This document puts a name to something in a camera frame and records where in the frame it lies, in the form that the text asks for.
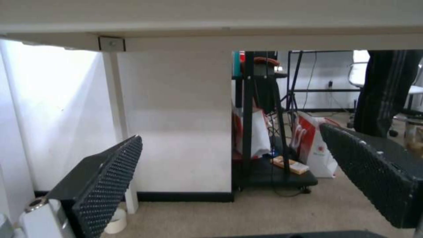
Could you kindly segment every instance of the tape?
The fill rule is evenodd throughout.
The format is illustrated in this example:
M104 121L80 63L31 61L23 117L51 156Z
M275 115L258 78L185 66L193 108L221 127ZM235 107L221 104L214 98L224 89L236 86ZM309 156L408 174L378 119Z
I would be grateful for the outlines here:
M123 209L116 209L112 220L107 224L104 232L107 234L116 234L124 230L126 227L126 212Z

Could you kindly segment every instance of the textured gripper pad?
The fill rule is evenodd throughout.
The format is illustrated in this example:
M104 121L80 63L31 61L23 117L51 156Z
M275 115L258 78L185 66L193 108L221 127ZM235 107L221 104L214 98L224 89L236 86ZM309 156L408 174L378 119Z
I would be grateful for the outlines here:
M423 210L423 160L386 138L329 124L320 130L339 166L376 209L395 227L416 227Z
M99 237L132 180L141 137L84 158L47 196L62 202L77 237Z

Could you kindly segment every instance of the red and white bag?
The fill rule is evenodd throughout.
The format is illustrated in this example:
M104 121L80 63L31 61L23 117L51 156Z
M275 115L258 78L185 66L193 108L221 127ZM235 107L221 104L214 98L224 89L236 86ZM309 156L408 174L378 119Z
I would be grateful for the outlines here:
M338 163L327 149L321 137L319 125L338 123L325 117L313 117L298 112L292 132L291 148L297 151L299 159L310 167L316 177L334 178Z
M242 133L243 133L243 119L242 108L233 108L234 123L235 123L235 146L236 150L242 154ZM251 158L260 158L264 154L270 153L270 139L269 131L266 125L266 118L263 110L253 108L251 128Z

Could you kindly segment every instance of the metal bracket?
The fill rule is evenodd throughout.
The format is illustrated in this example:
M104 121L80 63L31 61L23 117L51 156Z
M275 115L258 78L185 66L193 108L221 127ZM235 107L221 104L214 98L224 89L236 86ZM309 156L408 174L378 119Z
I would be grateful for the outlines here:
M99 36L99 50L106 52L126 51L125 39L119 37Z

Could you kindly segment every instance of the striped pants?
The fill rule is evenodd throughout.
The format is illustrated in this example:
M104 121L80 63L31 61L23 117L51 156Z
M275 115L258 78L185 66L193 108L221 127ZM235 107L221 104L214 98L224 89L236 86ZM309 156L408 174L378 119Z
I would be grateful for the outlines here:
M369 51L365 84L358 98L354 129L387 137L392 118L404 107L422 50Z

